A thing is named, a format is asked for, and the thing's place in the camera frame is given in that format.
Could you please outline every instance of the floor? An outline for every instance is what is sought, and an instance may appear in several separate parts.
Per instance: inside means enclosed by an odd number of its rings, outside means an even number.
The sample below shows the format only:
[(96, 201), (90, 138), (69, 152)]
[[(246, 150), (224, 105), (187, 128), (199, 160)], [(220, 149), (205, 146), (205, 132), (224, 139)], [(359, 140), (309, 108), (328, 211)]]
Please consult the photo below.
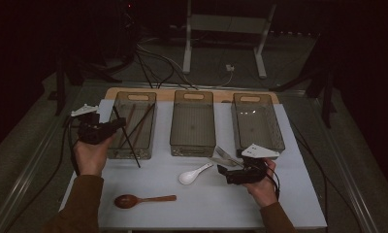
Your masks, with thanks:
[[(174, 71), (178, 72), (184, 41), (162, 42), (146, 38), (139, 43), (139, 54), (148, 78), (136, 58), (129, 67), (113, 75), (122, 83), (105, 83), (95, 77), (88, 77), (83, 86), (71, 86), (66, 82), (67, 104), (61, 116), (54, 115), (56, 103), (48, 100), (55, 90), (55, 75), (48, 77), (44, 81), (44, 96), (0, 145), (0, 232), (7, 226), (11, 226), (9, 232), (39, 232), (41, 225), (55, 215), (73, 173), (66, 156), (68, 149), (61, 149), (65, 116), (84, 103), (98, 105), (109, 87), (149, 87), (151, 84), (169, 88), (189, 87), (185, 83), (191, 83), (200, 88), (267, 90), (297, 78), (314, 44), (315, 39), (310, 37), (270, 35), (263, 52), (268, 77), (261, 80), (249, 42), (230, 45), (215, 38), (199, 40), (194, 44), (190, 74), (179, 73), (178, 76), (174, 73), (168, 79), (173, 69), (167, 60), (175, 64)], [(168, 59), (150, 55), (147, 51)], [(234, 66), (233, 72), (226, 70), (227, 64)], [(329, 224), (328, 229), (299, 232), (388, 232), (388, 183), (343, 105), (339, 91), (333, 90), (335, 112), (331, 113), (332, 127), (329, 129), (319, 114), (321, 95), (315, 99), (305, 96), (308, 84), (309, 81), (299, 83), (277, 93), (294, 125), (301, 153)], [(64, 156), (60, 169), (47, 188), (30, 202), (48, 181), (59, 163), (61, 152)], [(13, 221), (18, 213), (21, 215)]]

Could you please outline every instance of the wooden spoon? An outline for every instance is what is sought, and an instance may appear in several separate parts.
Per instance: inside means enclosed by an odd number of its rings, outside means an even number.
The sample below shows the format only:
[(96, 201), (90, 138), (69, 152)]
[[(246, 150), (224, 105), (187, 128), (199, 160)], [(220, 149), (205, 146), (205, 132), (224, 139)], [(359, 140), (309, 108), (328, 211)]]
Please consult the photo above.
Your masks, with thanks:
[(139, 198), (131, 194), (124, 194), (115, 198), (114, 203), (118, 208), (130, 209), (142, 202), (160, 202), (160, 201), (176, 201), (176, 200), (177, 200), (177, 197), (175, 195)]

